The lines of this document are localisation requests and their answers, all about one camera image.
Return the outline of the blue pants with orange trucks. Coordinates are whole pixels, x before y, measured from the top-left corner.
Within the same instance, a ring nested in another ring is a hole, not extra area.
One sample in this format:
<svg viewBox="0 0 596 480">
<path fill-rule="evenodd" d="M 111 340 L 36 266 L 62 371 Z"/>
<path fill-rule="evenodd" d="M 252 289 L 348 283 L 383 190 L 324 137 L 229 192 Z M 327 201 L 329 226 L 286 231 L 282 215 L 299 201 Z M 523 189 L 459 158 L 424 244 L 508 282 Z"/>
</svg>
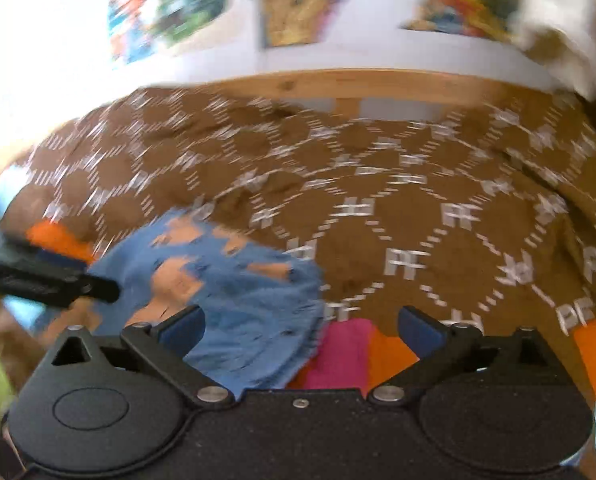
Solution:
<svg viewBox="0 0 596 480">
<path fill-rule="evenodd" d="M 322 272 L 194 214 L 170 210 L 109 249 L 89 272 L 115 281 L 120 297 L 97 302 L 98 335 L 136 322 L 157 325 L 196 306 L 198 344 L 177 326 L 186 364 L 240 396 L 284 388 L 313 356 L 325 325 Z"/>
</svg>

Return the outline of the orange blue pink bedsheet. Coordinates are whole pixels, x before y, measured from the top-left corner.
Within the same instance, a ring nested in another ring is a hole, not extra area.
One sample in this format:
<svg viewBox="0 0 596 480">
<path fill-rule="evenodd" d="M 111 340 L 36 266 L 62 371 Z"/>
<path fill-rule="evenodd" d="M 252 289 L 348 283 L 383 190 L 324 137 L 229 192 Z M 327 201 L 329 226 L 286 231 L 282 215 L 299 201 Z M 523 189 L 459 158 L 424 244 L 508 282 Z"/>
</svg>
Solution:
<svg viewBox="0 0 596 480">
<path fill-rule="evenodd" d="M 12 202 L 13 194 L 21 189 L 20 183 L 11 183 L 17 182 L 17 169 L 11 171 L 13 180 L 8 183 L 5 177 L 0 176 L 0 219 Z M 76 242 L 59 223 L 49 221 L 33 229 L 36 229 L 36 234 L 32 235 L 31 240 L 40 242 L 40 246 L 58 248 L 59 254 L 92 262 L 92 249 Z M 6 301 L 11 312 L 20 314 L 25 328 L 30 326 L 28 323 L 33 315 L 42 310 L 37 304 L 25 300 Z M 581 322 L 571 330 L 567 326 L 566 332 L 569 330 L 569 335 L 574 337 L 596 400 L 596 318 L 586 322 L 586 325 Z M 367 393 L 369 388 L 418 361 L 414 352 L 399 337 L 386 336 L 366 318 L 331 322 L 323 337 L 315 357 L 289 382 L 289 388 L 360 388 Z"/>
</svg>

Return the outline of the brown PF patterned blanket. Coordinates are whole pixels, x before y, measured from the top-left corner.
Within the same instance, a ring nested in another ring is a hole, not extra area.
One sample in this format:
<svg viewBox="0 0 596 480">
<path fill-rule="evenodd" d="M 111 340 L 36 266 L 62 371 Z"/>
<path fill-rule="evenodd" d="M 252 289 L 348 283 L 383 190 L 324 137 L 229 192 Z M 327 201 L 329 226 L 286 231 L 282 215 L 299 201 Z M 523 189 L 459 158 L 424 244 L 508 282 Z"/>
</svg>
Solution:
<svg viewBox="0 0 596 480">
<path fill-rule="evenodd" d="M 569 335 L 596 319 L 596 132 L 566 94 L 384 122 L 146 88 L 19 162 L 13 232 L 52 220 L 104 252 L 197 208 L 315 261 L 325 297 L 378 324 L 407 303 L 481 330 Z"/>
</svg>

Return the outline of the anime girl green poster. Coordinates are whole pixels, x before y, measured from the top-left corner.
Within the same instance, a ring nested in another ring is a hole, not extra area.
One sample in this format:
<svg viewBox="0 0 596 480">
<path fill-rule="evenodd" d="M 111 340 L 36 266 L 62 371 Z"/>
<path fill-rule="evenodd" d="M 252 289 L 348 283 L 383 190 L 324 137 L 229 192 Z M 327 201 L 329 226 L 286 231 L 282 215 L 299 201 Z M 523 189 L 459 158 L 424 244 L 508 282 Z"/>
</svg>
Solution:
<svg viewBox="0 0 596 480">
<path fill-rule="evenodd" d="M 130 64 L 181 44 L 212 24 L 229 0 L 108 0 L 111 59 Z"/>
</svg>

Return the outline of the white pillow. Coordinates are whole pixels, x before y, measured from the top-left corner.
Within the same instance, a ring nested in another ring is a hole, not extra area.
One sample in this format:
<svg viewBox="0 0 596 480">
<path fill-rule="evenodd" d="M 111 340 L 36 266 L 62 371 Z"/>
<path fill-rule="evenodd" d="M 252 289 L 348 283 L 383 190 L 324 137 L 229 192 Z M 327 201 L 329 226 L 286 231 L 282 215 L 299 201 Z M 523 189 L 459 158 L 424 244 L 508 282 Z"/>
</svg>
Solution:
<svg viewBox="0 0 596 480">
<path fill-rule="evenodd" d="M 596 0 L 518 0 L 511 40 L 561 86 L 596 100 Z"/>
</svg>

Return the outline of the wooden bed frame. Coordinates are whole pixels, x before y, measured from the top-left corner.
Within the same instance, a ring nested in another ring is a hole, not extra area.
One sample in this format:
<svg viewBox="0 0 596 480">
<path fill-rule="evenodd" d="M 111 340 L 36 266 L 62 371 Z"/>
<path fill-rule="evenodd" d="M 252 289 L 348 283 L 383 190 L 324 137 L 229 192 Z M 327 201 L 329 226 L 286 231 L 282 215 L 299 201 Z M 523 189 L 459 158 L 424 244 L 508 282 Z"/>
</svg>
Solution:
<svg viewBox="0 0 596 480">
<path fill-rule="evenodd" d="M 200 84 L 199 88 L 273 100 L 331 99 L 336 114 L 357 117 L 365 99 L 469 106 L 496 98 L 513 86 L 493 79 L 429 70 L 341 68 L 224 79 Z"/>
</svg>

